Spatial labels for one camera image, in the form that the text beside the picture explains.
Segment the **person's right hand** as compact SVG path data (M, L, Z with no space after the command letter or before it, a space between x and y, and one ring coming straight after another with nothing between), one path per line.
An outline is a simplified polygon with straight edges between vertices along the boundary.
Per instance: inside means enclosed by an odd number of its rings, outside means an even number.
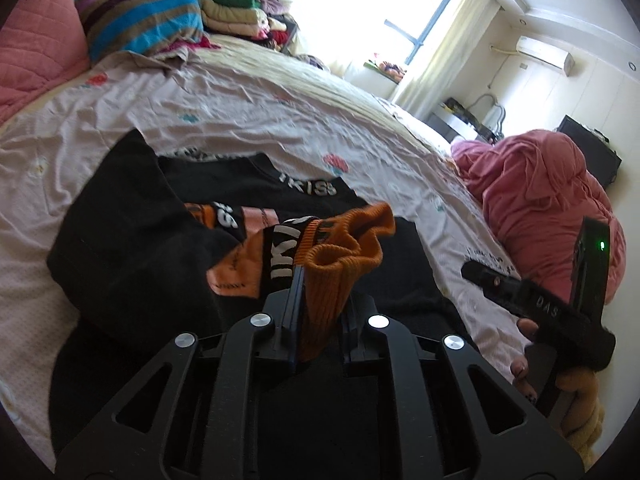
M538 325L527 318L516 323L518 330L529 341L534 341ZM512 361L510 371L513 385L527 400L537 400L538 394L527 381L529 365L524 354ZM604 408L599 399L599 381L589 368L575 368L555 379L561 399L568 404L560 420L559 432L572 448L587 462L592 460L593 445L602 434Z

